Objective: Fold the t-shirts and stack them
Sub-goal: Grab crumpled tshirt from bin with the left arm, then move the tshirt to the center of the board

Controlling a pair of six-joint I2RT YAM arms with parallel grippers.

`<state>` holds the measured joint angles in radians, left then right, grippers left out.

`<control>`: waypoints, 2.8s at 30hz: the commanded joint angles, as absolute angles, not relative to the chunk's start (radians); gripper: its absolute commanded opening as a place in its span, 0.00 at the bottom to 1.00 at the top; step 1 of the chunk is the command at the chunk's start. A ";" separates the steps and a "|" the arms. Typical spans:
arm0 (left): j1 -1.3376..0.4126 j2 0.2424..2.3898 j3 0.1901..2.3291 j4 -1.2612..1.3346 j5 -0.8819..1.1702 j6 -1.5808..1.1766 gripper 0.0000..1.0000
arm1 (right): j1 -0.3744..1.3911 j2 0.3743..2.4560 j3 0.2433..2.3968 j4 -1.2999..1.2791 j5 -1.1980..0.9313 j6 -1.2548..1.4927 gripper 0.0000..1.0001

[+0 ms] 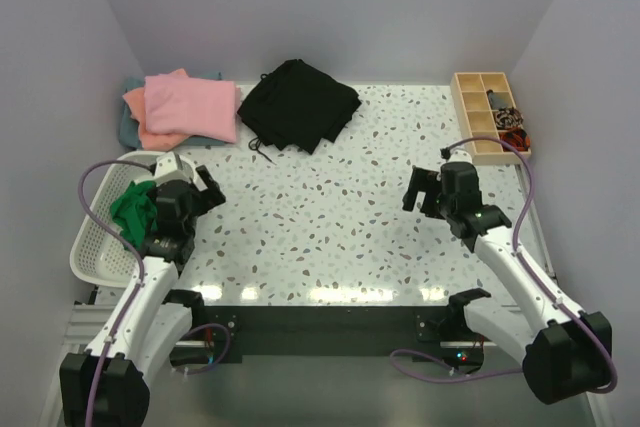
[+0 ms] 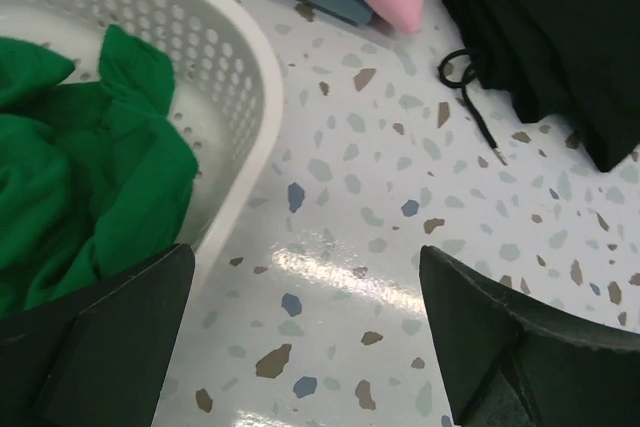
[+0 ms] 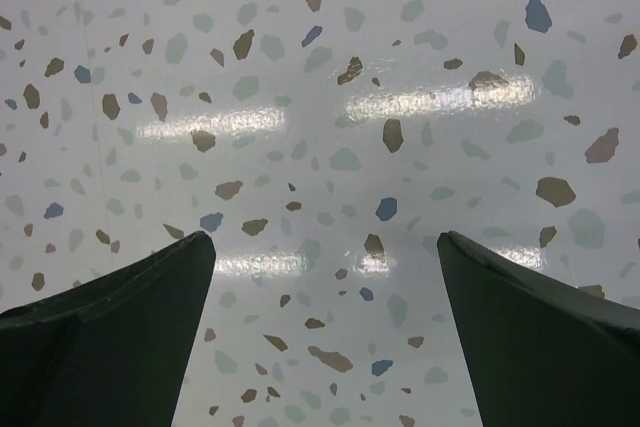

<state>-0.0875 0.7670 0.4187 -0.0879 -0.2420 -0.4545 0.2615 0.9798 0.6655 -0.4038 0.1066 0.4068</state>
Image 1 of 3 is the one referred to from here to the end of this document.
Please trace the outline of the green t shirt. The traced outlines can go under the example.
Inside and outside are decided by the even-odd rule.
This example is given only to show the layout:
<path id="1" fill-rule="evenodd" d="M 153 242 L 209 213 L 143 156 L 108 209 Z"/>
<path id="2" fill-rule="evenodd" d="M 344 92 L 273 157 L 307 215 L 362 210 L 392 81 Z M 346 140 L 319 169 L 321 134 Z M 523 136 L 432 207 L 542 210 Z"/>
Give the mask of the green t shirt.
<path id="1" fill-rule="evenodd" d="M 154 181 L 131 182 L 110 206 L 112 221 L 120 228 L 121 237 L 135 249 L 157 230 L 155 194 Z"/>

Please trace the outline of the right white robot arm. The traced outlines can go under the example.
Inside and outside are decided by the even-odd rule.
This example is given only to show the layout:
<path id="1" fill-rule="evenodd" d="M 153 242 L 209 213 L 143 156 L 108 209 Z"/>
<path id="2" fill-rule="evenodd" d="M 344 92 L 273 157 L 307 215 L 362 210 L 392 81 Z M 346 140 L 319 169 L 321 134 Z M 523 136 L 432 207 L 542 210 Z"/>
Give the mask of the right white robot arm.
<path id="1" fill-rule="evenodd" d="M 507 310 L 483 288 L 454 294 L 438 325 L 441 334 L 459 340 L 480 334 L 494 342 L 520 364 L 530 390 L 547 405 L 614 385 L 609 321 L 571 300 L 535 262 L 504 212 L 484 203 L 471 163 L 413 169 L 402 207 L 445 221 L 517 306 Z"/>

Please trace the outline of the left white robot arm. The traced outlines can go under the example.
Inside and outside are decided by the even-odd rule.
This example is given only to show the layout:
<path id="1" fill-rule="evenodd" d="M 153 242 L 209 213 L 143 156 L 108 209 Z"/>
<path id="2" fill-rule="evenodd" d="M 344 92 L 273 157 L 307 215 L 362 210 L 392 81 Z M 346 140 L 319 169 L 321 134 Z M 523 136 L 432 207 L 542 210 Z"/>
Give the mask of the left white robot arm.
<path id="1" fill-rule="evenodd" d="M 145 169 L 148 178 L 110 204 L 108 221 L 86 211 L 136 265 L 99 333 L 61 363 L 68 426 L 142 425 L 152 380 L 175 344 L 208 327 L 201 293 L 174 286 L 194 250 L 198 218 L 226 198 L 206 167 L 179 157 L 161 156 Z"/>

